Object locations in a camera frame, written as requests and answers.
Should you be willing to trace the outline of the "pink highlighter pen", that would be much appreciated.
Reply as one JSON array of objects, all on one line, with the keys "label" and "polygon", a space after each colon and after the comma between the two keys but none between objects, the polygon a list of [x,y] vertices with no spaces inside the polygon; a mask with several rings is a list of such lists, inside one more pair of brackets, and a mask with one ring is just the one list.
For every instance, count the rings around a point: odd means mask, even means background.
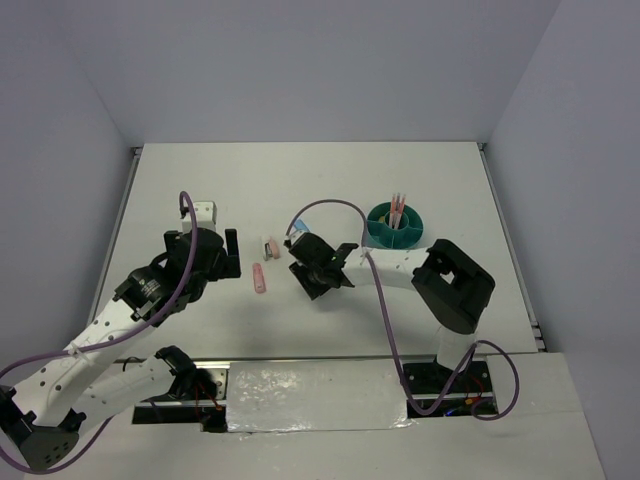
[{"label": "pink highlighter pen", "polygon": [[399,202],[398,202],[397,218],[396,218],[396,228],[397,229],[400,229],[400,225],[401,225],[401,222],[402,222],[402,217],[403,217],[403,213],[404,213],[405,204],[406,204],[406,194],[402,194],[400,196],[400,199],[399,199]]}]

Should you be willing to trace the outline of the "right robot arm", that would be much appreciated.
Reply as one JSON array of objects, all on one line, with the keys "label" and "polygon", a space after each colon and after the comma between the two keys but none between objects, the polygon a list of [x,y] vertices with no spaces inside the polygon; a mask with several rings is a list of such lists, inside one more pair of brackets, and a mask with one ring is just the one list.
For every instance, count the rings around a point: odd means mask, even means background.
[{"label": "right robot arm", "polygon": [[294,258],[289,270],[315,300],[332,289],[374,285],[417,292],[442,327],[435,380],[457,391],[469,377],[467,352],[496,283],[456,244],[438,239],[424,249],[379,249],[343,243],[331,247],[320,236],[299,232],[284,246]]}]

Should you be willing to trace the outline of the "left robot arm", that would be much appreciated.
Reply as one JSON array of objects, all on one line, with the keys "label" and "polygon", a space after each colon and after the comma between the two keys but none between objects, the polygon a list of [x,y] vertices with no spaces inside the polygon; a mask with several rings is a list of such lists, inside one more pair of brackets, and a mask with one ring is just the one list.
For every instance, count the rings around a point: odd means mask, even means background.
[{"label": "left robot arm", "polygon": [[234,229],[168,231],[164,242],[165,252],[133,270],[62,354],[2,388],[1,429],[23,458],[18,469],[36,475],[61,470],[82,434],[149,398],[215,400],[218,381],[176,346],[102,376],[134,342],[199,300],[208,283],[241,274]]}]

